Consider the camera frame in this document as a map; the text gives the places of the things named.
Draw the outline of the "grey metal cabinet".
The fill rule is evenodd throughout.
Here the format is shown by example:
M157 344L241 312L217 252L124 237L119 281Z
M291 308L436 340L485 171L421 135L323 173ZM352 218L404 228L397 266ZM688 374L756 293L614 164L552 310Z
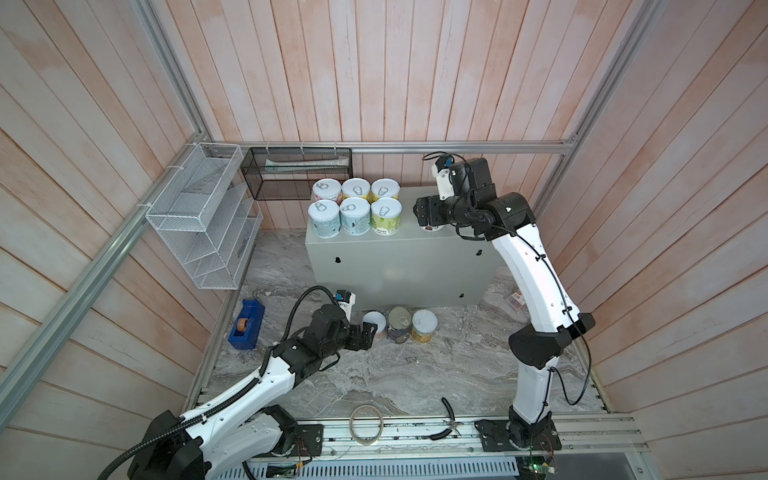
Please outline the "grey metal cabinet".
M463 240L450 226L436 232L419 227L413 206L436 192L434 185L402 188L401 225L392 236L370 230L322 239L308 227L305 246L315 282L353 292L357 310L480 303L496 274L509 270L489 242Z

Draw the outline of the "left aluminium wall rail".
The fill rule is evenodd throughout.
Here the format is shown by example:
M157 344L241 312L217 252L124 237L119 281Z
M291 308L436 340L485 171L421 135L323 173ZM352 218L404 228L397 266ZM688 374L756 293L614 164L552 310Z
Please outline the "left aluminium wall rail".
M1 428L6 429L36 384L52 365L86 313L129 256L148 226L147 212L187 156L209 135L188 138L158 180L135 205L128 218L98 252L73 286L60 298L43 324L34 332L1 375Z

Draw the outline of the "yellow can back row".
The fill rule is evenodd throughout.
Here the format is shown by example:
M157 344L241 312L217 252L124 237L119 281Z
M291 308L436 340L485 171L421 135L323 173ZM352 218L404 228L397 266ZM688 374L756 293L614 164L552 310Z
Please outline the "yellow can back row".
M437 316L430 310L421 309L412 316L411 338L419 343L428 343L438 327Z

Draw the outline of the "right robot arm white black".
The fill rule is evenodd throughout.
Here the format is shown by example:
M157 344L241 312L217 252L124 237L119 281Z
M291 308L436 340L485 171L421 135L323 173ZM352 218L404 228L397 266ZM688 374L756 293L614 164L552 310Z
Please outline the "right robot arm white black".
M484 158L467 160L437 151L430 163L438 192L416 200L420 227L451 226L460 238L487 241L499 253L522 294L530 322L510 335L518 361L516 393L507 421L478 420L475 428L488 451L555 446L549 396L565 349L583 338L595 320L570 299L541 241L537 220L520 193L498 195Z

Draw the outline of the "blue tape dispenser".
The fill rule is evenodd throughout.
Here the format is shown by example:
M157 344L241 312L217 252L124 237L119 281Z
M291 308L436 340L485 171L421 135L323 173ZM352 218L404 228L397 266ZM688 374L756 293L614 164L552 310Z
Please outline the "blue tape dispenser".
M243 300L228 342L235 350L253 350L258 342L265 306L257 299Z

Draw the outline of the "pink labelled can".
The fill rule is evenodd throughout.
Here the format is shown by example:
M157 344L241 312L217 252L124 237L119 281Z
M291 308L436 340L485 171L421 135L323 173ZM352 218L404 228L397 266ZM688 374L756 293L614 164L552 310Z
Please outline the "pink labelled can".
M340 204L342 201L342 184L332 178L317 180L312 186L314 201L328 200Z

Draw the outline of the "yellow labelled can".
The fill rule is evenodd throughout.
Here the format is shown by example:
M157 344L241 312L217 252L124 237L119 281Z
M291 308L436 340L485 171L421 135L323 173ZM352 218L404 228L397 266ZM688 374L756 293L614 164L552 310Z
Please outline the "yellow labelled can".
M342 183L342 199L361 198L371 202L371 184L364 178L350 178Z

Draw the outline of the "black pliers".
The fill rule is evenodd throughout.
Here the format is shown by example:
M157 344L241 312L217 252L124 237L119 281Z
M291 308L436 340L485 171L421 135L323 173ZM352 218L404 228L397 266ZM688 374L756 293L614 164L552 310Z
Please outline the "black pliers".
M442 397L441 403L445 407L446 413L447 413L445 428L438 433L433 433L428 435L427 438L431 441L440 441L440 440L447 439L449 437L455 438L455 437L461 436L461 433L459 431L460 423L456 419L454 409L450 404L449 400L446 397Z

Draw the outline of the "clear paper clip box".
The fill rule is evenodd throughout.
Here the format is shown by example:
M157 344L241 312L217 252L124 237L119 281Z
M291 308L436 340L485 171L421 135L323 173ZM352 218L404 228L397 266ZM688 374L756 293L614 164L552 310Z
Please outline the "clear paper clip box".
M526 301L519 291L513 291L507 297L507 302L515 309L523 309L526 306Z

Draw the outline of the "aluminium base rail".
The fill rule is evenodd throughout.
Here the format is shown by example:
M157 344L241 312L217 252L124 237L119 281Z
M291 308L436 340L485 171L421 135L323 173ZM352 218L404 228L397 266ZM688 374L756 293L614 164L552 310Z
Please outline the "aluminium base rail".
M556 414L555 446L488 451L459 416L460 437L431 441L447 416L305 420L298 455L260 456L224 479L658 479L649 447L627 414Z

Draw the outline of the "horizontal aluminium wall rail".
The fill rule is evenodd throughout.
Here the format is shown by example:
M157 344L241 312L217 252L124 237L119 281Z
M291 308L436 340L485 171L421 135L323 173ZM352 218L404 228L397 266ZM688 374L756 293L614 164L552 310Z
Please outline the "horizontal aluminium wall rail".
M243 149L278 148L299 149L349 149L357 154L426 154L434 151L448 153L484 154L549 154L563 155L575 147L574 141L566 140L496 140L496 141L260 141L232 142Z

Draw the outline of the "teal labelled can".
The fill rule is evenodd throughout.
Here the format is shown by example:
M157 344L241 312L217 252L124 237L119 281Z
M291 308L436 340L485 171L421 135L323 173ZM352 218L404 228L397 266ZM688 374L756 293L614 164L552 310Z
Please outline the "teal labelled can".
M332 200L317 200L308 207L309 225L315 236L333 238L341 230L340 207Z

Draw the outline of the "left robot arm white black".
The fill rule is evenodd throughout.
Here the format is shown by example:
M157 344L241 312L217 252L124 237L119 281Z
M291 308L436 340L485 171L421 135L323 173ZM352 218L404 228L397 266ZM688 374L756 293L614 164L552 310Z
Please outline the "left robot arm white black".
M297 423L277 399L337 364L341 351L370 349L377 331L372 323L351 322L354 293L317 286L303 294L315 291L329 301L308 326L285 329L257 370L213 400L179 416L165 411L155 417L142 441L110 462L100 478L127 464L131 479L212 479L253 456L298 450Z

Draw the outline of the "green can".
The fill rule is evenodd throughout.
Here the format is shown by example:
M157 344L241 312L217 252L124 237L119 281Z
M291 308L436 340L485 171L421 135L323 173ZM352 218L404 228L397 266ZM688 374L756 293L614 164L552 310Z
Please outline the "green can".
M395 235L400 228L402 205L397 199L380 198L371 205L371 226L376 234Z

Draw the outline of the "black mesh basket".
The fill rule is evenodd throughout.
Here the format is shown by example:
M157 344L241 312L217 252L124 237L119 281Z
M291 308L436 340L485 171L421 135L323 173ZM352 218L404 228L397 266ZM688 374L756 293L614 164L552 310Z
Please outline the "black mesh basket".
M310 200L317 181L343 183L354 176L352 157L340 147L251 147L241 173L257 201Z

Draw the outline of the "open-top dark metal can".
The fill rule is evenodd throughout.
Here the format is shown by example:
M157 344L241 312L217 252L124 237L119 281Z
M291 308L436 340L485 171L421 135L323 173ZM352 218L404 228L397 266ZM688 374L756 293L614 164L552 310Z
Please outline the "open-top dark metal can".
M395 343L404 343L410 336L412 315L402 306L392 308L387 315L387 338Z

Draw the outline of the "blue can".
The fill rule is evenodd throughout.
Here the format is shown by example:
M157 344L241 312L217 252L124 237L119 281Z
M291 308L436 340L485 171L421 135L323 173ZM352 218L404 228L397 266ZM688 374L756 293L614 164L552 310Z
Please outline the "blue can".
M360 197L350 197L340 205L341 229L348 235L361 236L371 227L370 204Z

